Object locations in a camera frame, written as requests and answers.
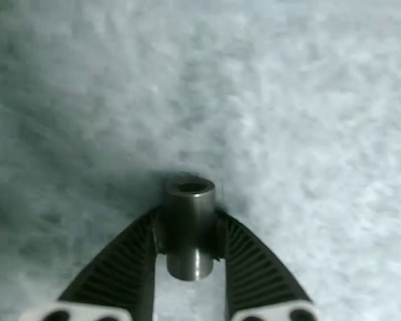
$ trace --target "fabric texture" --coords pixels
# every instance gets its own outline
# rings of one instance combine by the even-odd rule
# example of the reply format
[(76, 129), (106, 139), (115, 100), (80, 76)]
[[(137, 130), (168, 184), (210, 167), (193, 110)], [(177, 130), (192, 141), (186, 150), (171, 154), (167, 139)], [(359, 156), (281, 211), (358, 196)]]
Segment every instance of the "fabric texture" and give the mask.
[[(401, 0), (0, 0), (0, 320), (54, 300), (188, 171), (322, 320), (401, 321)], [(158, 261), (159, 320), (224, 269)]]

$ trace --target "metal cylinder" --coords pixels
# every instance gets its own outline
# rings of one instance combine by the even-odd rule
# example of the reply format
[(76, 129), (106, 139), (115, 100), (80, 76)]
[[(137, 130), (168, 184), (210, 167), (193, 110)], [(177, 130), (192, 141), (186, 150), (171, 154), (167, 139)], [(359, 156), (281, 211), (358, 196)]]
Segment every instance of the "metal cylinder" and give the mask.
[(177, 279), (195, 281), (213, 270), (215, 186), (199, 177), (169, 183), (165, 196), (166, 264)]

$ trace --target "white fabric surface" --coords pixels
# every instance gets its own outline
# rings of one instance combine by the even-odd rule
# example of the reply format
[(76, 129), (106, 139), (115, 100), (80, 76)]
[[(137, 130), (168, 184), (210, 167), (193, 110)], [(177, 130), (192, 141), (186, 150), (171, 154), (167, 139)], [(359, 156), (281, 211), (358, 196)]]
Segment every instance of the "white fabric surface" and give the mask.
[[(322, 320), (401, 321), (401, 0), (0, 0), (0, 320), (192, 171)], [(223, 266), (160, 320), (222, 320)]]

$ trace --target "gripper screw hole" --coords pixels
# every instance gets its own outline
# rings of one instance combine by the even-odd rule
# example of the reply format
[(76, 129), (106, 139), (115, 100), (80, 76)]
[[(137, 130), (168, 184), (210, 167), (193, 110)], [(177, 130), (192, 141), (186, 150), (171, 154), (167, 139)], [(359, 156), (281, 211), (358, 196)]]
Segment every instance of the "gripper screw hole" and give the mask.
[(70, 313), (65, 310), (57, 310), (49, 313), (42, 321), (68, 321), (70, 319)]
[(119, 321), (119, 319), (113, 317), (113, 316), (106, 316), (105, 318), (100, 318), (97, 321)]
[(259, 318), (258, 316), (249, 316), (243, 319), (243, 321), (264, 321), (264, 319)]
[(291, 321), (315, 321), (315, 317), (312, 313), (306, 310), (294, 310), (289, 317)]

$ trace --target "cylinder hole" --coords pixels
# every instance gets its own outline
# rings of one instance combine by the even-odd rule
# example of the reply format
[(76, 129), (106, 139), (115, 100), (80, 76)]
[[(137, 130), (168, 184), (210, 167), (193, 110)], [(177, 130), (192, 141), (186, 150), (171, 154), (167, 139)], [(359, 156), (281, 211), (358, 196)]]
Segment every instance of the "cylinder hole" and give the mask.
[(179, 184), (178, 190), (183, 193), (200, 193), (203, 190), (207, 188), (207, 185), (204, 183), (198, 183), (198, 182), (189, 182), (189, 183), (183, 183)]

